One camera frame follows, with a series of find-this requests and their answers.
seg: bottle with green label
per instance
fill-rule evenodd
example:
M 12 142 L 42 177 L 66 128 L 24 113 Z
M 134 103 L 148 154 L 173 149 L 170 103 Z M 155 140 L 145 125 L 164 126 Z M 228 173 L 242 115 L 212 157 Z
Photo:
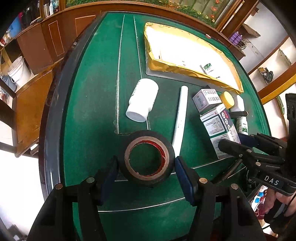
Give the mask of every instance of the bottle with green label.
M 237 132 L 248 135 L 248 123 L 246 117 L 237 119 Z

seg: white box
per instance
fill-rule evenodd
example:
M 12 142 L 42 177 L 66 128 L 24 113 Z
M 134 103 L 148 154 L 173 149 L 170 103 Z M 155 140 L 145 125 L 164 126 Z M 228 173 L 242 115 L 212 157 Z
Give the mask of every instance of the white box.
M 205 113 L 222 103 L 215 89 L 201 89 L 192 99 L 200 113 Z
M 204 124 L 218 159 L 231 157 L 231 155 L 219 150 L 218 143 L 221 139 L 227 139 L 240 143 L 235 126 L 224 104 L 218 105 L 213 110 L 200 117 Z

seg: electrical tape roll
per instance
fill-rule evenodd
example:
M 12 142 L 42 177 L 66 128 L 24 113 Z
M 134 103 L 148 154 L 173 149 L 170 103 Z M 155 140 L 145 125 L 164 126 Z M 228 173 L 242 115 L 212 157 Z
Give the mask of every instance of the electrical tape roll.
M 172 173 L 175 165 L 175 152 L 172 144 L 162 135 L 154 131 L 136 131 L 130 134 L 126 140 L 126 146 L 119 158 L 119 167 L 122 174 L 129 180 L 143 186 L 154 186 Z M 130 153 L 132 149 L 142 143 L 148 143 L 158 149 L 161 154 L 161 165 L 158 170 L 150 175 L 141 175 L 131 167 Z

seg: white bucket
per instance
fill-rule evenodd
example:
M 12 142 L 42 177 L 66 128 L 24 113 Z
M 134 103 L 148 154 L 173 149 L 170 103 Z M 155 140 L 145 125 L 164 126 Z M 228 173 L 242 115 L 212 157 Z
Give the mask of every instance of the white bucket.
M 28 82 L 31 73 L 22 56 L 18 57 L 9 67 L 8 75 L 12 78 L 12 82 L 16 83 L 19 87 L 22 87 Z

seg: wooden chair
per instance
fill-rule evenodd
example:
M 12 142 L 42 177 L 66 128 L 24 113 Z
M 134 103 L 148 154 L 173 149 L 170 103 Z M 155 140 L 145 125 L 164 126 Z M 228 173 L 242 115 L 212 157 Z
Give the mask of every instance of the wooden chair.
M 13 146 L 0 142 L 0 150 L 38 158 L 39 129 L 44 103 L 59 64 L 53 64 L 14 93 L 0 79 L 0 86 L 13 98 L 12 108 L 0 100 L 0 121 L 12 128 Z

